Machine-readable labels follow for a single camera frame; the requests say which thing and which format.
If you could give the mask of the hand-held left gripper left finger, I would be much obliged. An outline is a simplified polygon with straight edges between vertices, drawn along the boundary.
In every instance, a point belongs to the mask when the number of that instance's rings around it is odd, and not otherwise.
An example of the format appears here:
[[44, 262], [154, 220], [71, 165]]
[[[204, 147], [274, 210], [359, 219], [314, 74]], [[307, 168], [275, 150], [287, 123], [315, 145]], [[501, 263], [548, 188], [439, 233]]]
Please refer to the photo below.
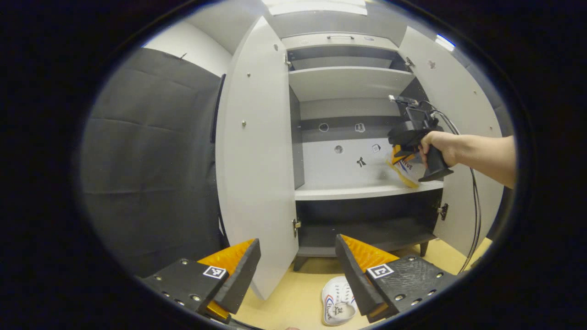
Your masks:
[[261, 257], [251, 239], [197, 261], [180, 258], [140, 280], [161, 298], [191, 314], [231, 321], [239, 310]]

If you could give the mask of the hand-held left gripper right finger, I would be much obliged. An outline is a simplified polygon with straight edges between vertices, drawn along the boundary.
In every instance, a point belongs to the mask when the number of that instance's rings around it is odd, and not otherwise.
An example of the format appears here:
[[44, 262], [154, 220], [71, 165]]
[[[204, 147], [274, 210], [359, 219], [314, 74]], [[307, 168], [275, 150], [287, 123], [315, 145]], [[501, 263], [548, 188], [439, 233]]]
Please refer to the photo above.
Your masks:
[[418, 255], [397, 257], [342, 234], [335, 238], [335, 253], [359, 313], [370, 323], [406, 313], [459, 279]]

